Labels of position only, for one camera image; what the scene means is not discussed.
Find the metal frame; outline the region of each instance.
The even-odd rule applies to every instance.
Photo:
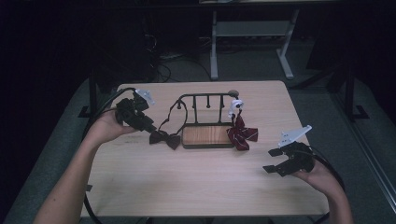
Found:
[[[210,108],[210,97],[211,96],[219,96],[220,97],[220,102],[219,102],[219,120],[218,122],[214,123],[200,123],[198,122],[198,111],[197,111],[197,105],[196,105],[196,98],[197,97],[206,97],[206,108]],[[184,94],[181,95],[178,98],[178,101],[181,102],[183,98],[185,97],[192,97],[192,108],[194,110],[194,122],[193,123],[185,123],[183,125],[183,132],[185,127],[203,127],[203,126],[230,126],[230,128],[233,126],[231,122],[223,122],[221,121],[221,115],[222,115],[222,109],[225,107],[224,105],[224,96],[231,96],[238,100],[238,95],[228,92],[228,93],[193,93],[193,94]],[[181,109],[180,103],[177,105],[177,109]],[[186,149],[196,149],[196,148],[225,148],[225,147],[233,147],[233,144],[202,144],[202,145],[188,145],[185,144],[183,141],[183,137],[181,137],[181,145],[186,148]]]
[[[289,21],[218,21],[217,11],[213,11],[212,21],[212,49],[210,51],[210,78],[219,79],[218,59],[216,53],[217,36],[265,36],[283,35],[285,42],[281,49],[277,49],[277,57],[282,65],[287,79],[293,79],[286,52],[299,14],[299,9],[294,9]]]

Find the black metal frame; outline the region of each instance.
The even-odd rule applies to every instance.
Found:
[[[214,123],[200,123],[198,122],[198,111],[197,111],[197,104],[196,104],[196,98],[197,97],[206,97],[206,108],[210,108],[210,97],[211,96],[219,96],[220,97],[220,102],[219,102],[219,120],[218,122]],[[185,97],[192,97],[192,108],[194,110],[194,122],[193,123],[185,123],[183,125],[183,131],[185,127],[205,127],[205,126],[230,126],[230,128],[233,126],[231,122],[223,122],[221,121],[221,115],[222,115],[222,109],[225,107],[224,105],[224,96],[230,96],[238,100],[238,94],[234,93],[232,91],[229,91],[228,93],[193,93],[193,94],[183,94],[178,98],[178,101],[182,101],[183,98]],[[177,105],[177,109],[181,109],[180,103]],[[201,145],[188,145],[185,144],[183,141],[183,137],[181,137],[181,144],[184,148],[186,149],[196,149],[196,148],[220,148],[220,147],[233,147],[233,144],[230,142],[230,144],[201,144]]]

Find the maroon bow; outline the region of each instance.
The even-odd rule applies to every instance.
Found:
[[[156,144],[165,141],[166,145],[175,150],[180,145],[180,136],[177,133],[168,134],[162,130],[154,131],[149,136],[149,143]]]
[[[236,149],[243,151],[249,150],[246,140],[257,142],[259,130],[257,128],[245,128],[245,122],[242,120],[240,113],[236,117],[235,124],[231,129],[227,130],[228,137]]]

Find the wooden block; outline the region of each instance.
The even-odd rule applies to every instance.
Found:
[[[185,148],[233,147],[227,135],[231,126],[187,126],[183,129],[182,142]]]

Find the table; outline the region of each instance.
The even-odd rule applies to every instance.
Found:
[[[87,192],[97,216],[133,217],[233,217],[320,215],[328,212],[324,195],[293,176],[267,174],[282,131],[301,128],[288,91],[281,81],[194,82],[125,84],[149,90],[156,101],[144,113],[158,127],[169,107],[182,94],[239,91],[247,127],[259,129],[258,142],[249,151],[235,148],[176,150],[165,143],[149,144],[149,133],[138,132],[102,145],[92,166]],[[123,93],[115,102],[130,97]],[[224,98],[224,119],[233,98]],[[185,101],[189,110],[191,102]],[[206,108],[197,99],[200,120],[216,120],[219,110]],[[184,109],[174,109],[162,130],[175,132],[184,120]],[[305,136],[300,141],[308,143]],[[87,216],[85,208],[82,215]]]
[[[251,3],[300,3],[300,0],[200,0],[201,4],[216,4],[216,3],[228,3],[231,4],[251,4]],[[336,0],[320,1],[320,0],[308,0],[305,2],[336,2]],[[218,21],[217,11],[213,12],[212,21],[212,49],[210,51],[210,78],[217,80],[218,74],[218,62],[216,53],[216,38],[217,36],[285,36],[284,43],[281,48],[276,50],[276,55],[282,65],[283,72],[287,79],[293,79],[294,75],[290,69],[288,60],[286,58],[286,52],[289,47],[291,36],[294,31],[294,27],[299,14],[299,9],[296,7],[293,10],[289,20],[284,21]]]

